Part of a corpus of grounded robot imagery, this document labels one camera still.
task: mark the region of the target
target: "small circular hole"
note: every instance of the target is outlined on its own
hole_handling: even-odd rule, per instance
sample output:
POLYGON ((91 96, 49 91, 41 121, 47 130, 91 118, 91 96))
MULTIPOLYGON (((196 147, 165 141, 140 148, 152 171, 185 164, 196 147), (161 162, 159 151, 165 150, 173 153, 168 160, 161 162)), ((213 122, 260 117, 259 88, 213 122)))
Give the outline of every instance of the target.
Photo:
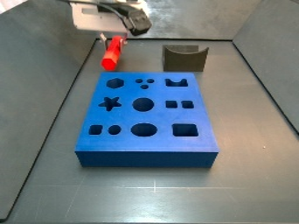
POLYGON ((120 127, 117 126, 117 125, 112 125, 109 128, 108 128, 108 134, 109 135, 117 135, 119 134, 119 132, 120 132, 120 127))
POLYGON ((151 110, 155 106, 155 102, 148 98, 137 98, 133 101, 133 108, 140 112, 151 110))
POLYGON ((141 83, 143 80, 141 80, 141 79, 136 79, 135 82, 136 82, 136 83, 141 83))
POLYGON ((153 79, 148 79, 147 82, 148 83, 155 83, 155 80, 153 79))
POLYGON ((141 89, 148 89, 148 86, 147 86, 147 85, 141 85, 140 88, 141 88, 141 89))

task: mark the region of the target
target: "circular hole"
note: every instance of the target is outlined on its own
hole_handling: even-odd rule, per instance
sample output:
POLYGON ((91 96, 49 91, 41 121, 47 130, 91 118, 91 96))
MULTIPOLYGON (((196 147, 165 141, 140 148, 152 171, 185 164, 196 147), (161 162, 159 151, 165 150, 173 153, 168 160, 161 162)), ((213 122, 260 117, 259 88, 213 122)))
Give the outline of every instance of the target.
POLYGON ((108 134, 109 135, 116 135, 116 134, 119 134, 119 132, 120 132, 120 127, 117 126, 117 125, 112 125, 109 128, 108 128, 108 134))
POLYGON ((136 82, 136 83, 141 83, 143 80, 141 80, 141 79, 136 79, 135 82, 136 82))
POLYGON ((140 112, 151 110, 155 106, 155 102, 148 98, 137 98, 133 101, 133 108, 140 112))
POLYGON ((148 86, 147 85, 141 85, 141 89, 148 89, 148 86))
POLYGON ((149 137, 156 133, 156 127, 151 123, 136 124, 131 132, 139 137, 149 137))
POLYGON ((155 80, 153 79, 148 79, 147 82, 148 83, 155 83, 155 80))

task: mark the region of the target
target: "rectangular hole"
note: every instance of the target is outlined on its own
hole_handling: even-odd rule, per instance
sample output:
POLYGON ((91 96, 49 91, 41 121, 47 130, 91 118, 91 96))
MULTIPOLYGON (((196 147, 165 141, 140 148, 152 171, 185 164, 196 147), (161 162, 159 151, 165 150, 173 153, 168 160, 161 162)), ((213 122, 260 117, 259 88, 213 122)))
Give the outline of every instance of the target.
POLYGON ((193 109, 192 101, 181 101, 181 107, 184 109, 193 109))
POLYGON ((97 136, 97 135, 100 135, 101 130, 103 130, 103 126, 101 125, 91 125, 89 128, 88 128, 88 133, 92 136, 97 136))
POLYGON ((172 134, 176 137, 196 137, 199 135, 197 127, 195 124, 175 123, 172 125, 172 134))
POLYGON ((175 88, 188 87, 188 82, 185 79, 181 79, 180 81, 172 81, 169 79, 165 79, 164 84, 167 87, 175 87, 175 88))
POLYGON ((177 109, 177 102, 176 101, 165 101, 165 107, 168 109, 177 109))

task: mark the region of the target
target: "hexagonal hole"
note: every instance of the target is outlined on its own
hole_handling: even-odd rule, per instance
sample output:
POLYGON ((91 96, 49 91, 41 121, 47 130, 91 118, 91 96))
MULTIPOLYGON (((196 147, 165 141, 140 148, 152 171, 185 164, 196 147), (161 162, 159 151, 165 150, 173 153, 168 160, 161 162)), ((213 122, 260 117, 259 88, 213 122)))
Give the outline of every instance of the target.
POLYGON ((124 83, 125 82, 123 80, 120 80, 119 78, 115 78, 107 81, 107 86, 109 88, 121 88, 124 86, 124 83))

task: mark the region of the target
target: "square hole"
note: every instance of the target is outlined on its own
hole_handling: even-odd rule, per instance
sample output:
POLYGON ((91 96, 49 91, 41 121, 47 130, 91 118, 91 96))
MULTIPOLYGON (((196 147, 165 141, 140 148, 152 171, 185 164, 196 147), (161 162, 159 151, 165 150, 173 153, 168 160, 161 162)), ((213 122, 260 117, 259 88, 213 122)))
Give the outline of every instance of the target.
POLYGON ((181 107, 184 109, 193 109, 192 101, 181 101, 181 107))
POLYGON ((103 130, 103 126, 101 125, 91 125, 89 128, 88 128, 88 133, 92 136, 97 136, 97 135, 100 135, 101 130, 103 130))
POLYGON ((172 134, 176 137, 196 137, 199 135, 197 127, 195 124, 175 123, 172 125, 172 134))
POLYGON ((168 109, 177 109, 177 102, 176 101, 165 101, 165 107, 168 109))

